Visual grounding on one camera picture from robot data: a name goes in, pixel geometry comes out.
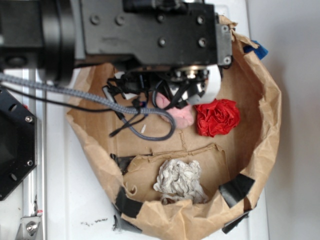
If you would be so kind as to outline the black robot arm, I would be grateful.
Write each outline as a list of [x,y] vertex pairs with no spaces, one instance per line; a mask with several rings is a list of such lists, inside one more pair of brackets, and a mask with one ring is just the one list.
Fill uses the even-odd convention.
[[0,68],[40,69],[65,86],[75,68],[113,64],[120,88],[164,79],[175,107],[208,103],[207,67],[232,63],[232,35],[202,0],[3,0]]

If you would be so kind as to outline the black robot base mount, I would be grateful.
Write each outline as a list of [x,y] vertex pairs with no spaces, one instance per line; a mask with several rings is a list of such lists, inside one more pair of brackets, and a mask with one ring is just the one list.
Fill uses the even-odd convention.
[[0,200],[4,201],[33,170],[33,114],[0,88]]

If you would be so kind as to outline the black gripper body with white cover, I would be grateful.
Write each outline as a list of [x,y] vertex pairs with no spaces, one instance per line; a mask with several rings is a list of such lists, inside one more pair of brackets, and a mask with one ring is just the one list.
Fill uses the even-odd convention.
[[217,97],[222,83],[222,68],[216,64],[210,66],[190,66],[167,72],[126,72],[119,78],[107,80],[102,88],[106,98],[115,102],[120,94],[144,94],[156,107],[156,94],[161,93],[169,100],[165,110],[187,105],[209,104]]

